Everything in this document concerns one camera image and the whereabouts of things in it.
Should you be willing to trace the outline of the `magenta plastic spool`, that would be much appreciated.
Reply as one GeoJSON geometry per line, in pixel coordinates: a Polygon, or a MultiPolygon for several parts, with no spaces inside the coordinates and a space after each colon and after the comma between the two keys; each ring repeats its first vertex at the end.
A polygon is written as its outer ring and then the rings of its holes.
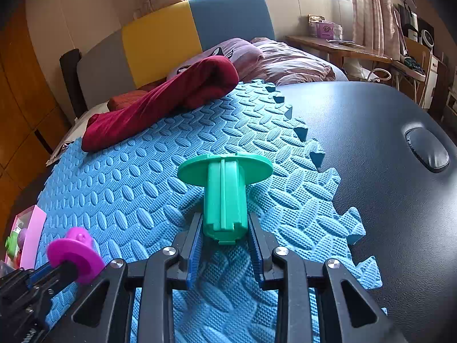
{"type": "Polygon", "coordinates": [[[90,283],[105,264],[101,256],[94,250],[93,238],[87,229],[73,227],[63,238],[53,240],[47,246],[47,258],[52,267],[65,261],[72,262],[77,270],[78,283],[90,283]]]}

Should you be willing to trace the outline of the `green and white toy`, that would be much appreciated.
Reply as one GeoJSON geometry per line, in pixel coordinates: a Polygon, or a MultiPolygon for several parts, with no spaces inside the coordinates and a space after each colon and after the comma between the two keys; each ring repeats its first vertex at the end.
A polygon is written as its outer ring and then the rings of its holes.
{"type": "Polygon", "coordinates": [[[15,260],[18,254],[20,254],[20,247],[18,245],[19,233],[12,231],[10,235],[5,240],[6,255],[12,261],[15,260]]]}

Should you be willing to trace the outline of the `green flanged plastic spool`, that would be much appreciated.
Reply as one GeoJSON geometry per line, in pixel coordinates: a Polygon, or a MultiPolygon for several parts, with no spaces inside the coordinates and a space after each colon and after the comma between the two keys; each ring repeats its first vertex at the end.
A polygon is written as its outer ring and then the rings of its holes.
{"type": "Polygon", "coordinates": [[[203,187],[203,233],[223,246],[248,232],[246,187],[273,174],[268,158],[249,153],[200,155],[178,167],[185,184],[203,187]]]}

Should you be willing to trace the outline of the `pink rimmed white tray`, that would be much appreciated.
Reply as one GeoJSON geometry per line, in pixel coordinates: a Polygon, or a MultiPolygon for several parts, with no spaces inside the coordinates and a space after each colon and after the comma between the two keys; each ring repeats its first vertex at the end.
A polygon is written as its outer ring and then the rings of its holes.
{"type": "Polygon", "coordinates": [[[22,228],[27,228],[27,235],[23,249],[20,249],[20,254],[17,255],[14,261],[5,255],[5,263],[9,267],[13,269],[23,268],[25,270],[34,268],[39,240],[46,218],[46,212],[37,205],[31,206],[15,216],[10,233],[12,231],[20,232],[22,228]]]}

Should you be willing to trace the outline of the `blue foam puzzle mat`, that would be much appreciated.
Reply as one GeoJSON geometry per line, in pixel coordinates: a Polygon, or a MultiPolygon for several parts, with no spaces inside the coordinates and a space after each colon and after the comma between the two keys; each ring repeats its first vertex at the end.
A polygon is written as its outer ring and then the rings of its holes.
{"type": "MultiPolygon", "coordinates": [[[[72,227],[86,228],[105,263],[136,262],[187,229],[202,211],[204,188],[183,183],[178,166],[198,155],[253,153],[273,164],[267,180],[247,187],[249,212],[280,246],[304,259],[340,260],[367,290],[383,286],[374,256],[355,265],[349,245],[366,234],[356,208],[338,214],[332,199],[341,178],[318,171],[324,150],[304,140],[309,117],[276,103],[270,84],[240,83],[225,97],[172,118],[98,153],[81,140],[67,148],[38,197],[47,214],[35,268],[47,246],[72,227]]],[[[212,244],[201,257],[196,285],[173,292],[176,342],[274,342],[276,291],[255,281],[246,242],[212,244]]]]}

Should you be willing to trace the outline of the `dark red folded cloth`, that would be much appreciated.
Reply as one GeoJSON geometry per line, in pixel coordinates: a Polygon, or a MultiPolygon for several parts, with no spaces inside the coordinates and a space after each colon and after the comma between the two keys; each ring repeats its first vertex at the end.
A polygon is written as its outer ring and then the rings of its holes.
{"type": "Polygon", "coordinates": [[[192,110],[231,92],[239,82],[232,62],[223,56],[204,58],[147,92],[126,108],[91,116],[81,149],[92,153],[149,128],[173,110],[192,110]]]}

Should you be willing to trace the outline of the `pink bedding pillow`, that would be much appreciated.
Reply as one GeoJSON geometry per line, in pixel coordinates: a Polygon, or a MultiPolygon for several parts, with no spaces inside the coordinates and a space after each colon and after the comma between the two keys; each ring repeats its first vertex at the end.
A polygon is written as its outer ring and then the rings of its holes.
{"type": "Polygon", "coordinates": [[[210,56],[229,59],[240,81],[244,83],[262,80],[282,86],[337,80],[336,70],[331,64],[286,43],[266,37],[257,37],[251,42],[240,38],[228,39],[178,65],[167,78],[177,76],[192,64],[210,56]]]}

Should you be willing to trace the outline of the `grey yellow blue headboard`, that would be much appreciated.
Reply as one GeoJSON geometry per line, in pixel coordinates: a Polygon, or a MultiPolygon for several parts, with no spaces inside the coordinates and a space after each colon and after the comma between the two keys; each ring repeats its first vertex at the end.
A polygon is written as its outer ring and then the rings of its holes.
{"type": "Polygon", "coordinates": [[[165,78],[184,61],[227,39],[273,39],[265,0],[187,0],[132,21],[77,64],[86,106],[165,78]]]}

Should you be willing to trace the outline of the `pink storage box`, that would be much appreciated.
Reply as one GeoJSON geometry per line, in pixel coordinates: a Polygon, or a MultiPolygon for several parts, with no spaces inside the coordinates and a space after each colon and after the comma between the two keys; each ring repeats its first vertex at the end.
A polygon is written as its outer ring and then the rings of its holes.
{"type": "Polygon", "coordinates": [[[316,33],[320,39],[334,39],[334,23],[326,21],[317,22],[316,33]]]}

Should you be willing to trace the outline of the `wooden side desk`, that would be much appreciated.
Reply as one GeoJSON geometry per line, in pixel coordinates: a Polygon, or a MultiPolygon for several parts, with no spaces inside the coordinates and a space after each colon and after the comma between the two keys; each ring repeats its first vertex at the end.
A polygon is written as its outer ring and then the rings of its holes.
{"type": "Polygon", "coordinates": [[[350,59],[371,61],[378,66],[378,71],[381,72],[386,72],[388,67],[388,71],[391,73],[390,79],[395,84],[396,89],[399,90],[400,81],[403,78],[407,78],[413,86],[415,98],[418,97],[417,93],[420,85],[426,81],[426,76],[410,69],[404,63],[375,53],[365,47],[348,47],[340,43],[331,43],[326,39],[307,36],[286,36],[286,41],[289,45],[300,47],[302,50],[308,48],[325,53],[328,57],[328,62],[340,69],[343,69],[344,63],[350,59]]]}

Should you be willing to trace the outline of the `pink window curtain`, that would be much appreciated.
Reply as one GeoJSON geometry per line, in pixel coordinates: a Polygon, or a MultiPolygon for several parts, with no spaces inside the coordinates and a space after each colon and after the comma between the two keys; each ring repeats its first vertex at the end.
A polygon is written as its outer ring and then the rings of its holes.
{"type": "Polygon", "coordinates": [[[393,60],[400,58],[400,39],[391,0],[352,0],[353,40],[393,60]]]}

